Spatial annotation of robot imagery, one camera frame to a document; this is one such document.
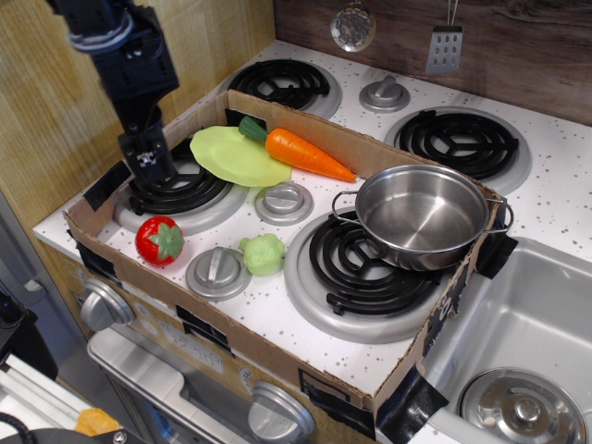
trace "orange object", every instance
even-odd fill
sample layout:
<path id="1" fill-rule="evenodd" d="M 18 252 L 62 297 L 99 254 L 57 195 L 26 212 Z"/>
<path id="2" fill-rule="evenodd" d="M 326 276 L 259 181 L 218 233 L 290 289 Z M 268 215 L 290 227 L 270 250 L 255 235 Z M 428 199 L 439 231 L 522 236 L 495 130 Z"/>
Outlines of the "orange object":
<path id="1" fill-rule="evenodd" d="M 96 437 L 119 429 L 120 425 L 115 419 L 96 408 L 82 410 L 74 427 L 74 431 L 87 437 Z"/>
<path id="2" fill-rule="evenodd" d="M 244 117 L 239 132 L 263 142 L 267 153 L 280 162 L 330 178 L 355 181 L 355 175 L 348 168 L 287 129 L 276 128 L 267 134 L 254 120 Z"/>

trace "orange carrot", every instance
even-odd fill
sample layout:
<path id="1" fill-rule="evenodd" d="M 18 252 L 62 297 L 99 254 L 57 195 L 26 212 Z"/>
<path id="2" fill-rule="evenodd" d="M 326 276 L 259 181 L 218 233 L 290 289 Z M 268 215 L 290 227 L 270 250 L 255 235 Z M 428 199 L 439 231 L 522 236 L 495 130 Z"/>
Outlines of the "orange carrot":
<path id="1" fill-rule="evenodd" d="M 239 131 L 245 136 L 264 142 L 267 153 L 280 162 L 330 178 L 355 181 L 355 175 L 348 168 L 287 129 L 276 128 L 267 134 L 254 120 L 244 117 L 240 122 Z"/>

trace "oven handle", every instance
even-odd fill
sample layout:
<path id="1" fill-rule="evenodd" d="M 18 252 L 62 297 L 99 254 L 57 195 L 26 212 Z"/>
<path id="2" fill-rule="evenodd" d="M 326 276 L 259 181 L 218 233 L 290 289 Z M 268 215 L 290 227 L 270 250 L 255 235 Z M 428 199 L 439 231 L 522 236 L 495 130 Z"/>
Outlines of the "oven handle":
<path id="1" fill-rule="evenodd" d="M 183 374 L 115 330 L 92 336 L 88 353 L 106 372 L 207 442 L 249 444 L 215 418 L 183 399 Z"/>

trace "metal pot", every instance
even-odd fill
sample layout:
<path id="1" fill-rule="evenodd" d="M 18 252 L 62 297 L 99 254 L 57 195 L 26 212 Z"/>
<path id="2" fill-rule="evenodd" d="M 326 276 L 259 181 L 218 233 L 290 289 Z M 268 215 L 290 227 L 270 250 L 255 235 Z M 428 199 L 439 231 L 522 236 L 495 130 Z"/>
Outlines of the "metal pot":
<path id="1" fill-rule="evenodd" d="M 342 194 L 357 194 L 359 218 L 338 215 Z M 508 226 L 485 229 L 487 202 L 503 204 Z M 333 199 L 333 215 L 362 226 L 371 248 L 389 264 L 410 270 L 437 270 L 454 265 L 481 234 L 504 233 L 513 223 L 512 209 L 498 199 L 486 199 L 474 183 L 444 166 L 395 166 L 368 179 L 359 191 L 342 191 Z"/>

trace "red tomato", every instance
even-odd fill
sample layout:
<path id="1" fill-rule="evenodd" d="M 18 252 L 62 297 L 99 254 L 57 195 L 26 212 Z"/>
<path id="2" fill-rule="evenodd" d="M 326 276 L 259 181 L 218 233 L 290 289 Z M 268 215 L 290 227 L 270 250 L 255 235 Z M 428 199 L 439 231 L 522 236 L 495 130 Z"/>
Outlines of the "red tomato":
<path id="1" fill-rule="evenodd" d="M 136 234 L 136 250 L 152 265 L 168 265 L 183 249 L 183 233 L 177 223 L 166 216 L 146 220 Z"/>

